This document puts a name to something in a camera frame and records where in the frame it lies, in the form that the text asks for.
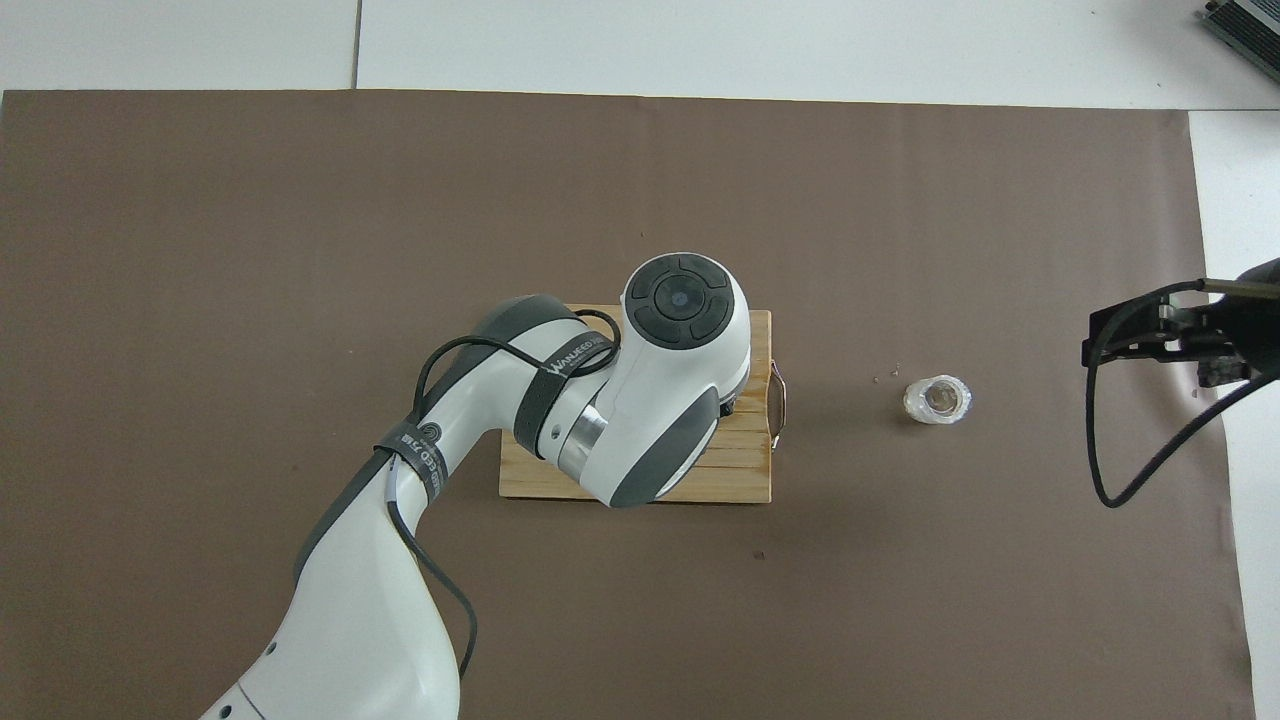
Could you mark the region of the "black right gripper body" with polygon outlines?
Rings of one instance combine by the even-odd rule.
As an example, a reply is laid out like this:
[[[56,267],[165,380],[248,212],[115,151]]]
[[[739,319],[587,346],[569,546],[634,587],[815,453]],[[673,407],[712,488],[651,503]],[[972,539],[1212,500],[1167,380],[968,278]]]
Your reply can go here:
[[[1272,259],[1234,281],[1202,279],[1193,290],[1216,293],[1217,300],[1183,311],[1172,363],[1238,355],[1253,368],[1254,378],[1277,373],[1279,363],[1279,260]]]

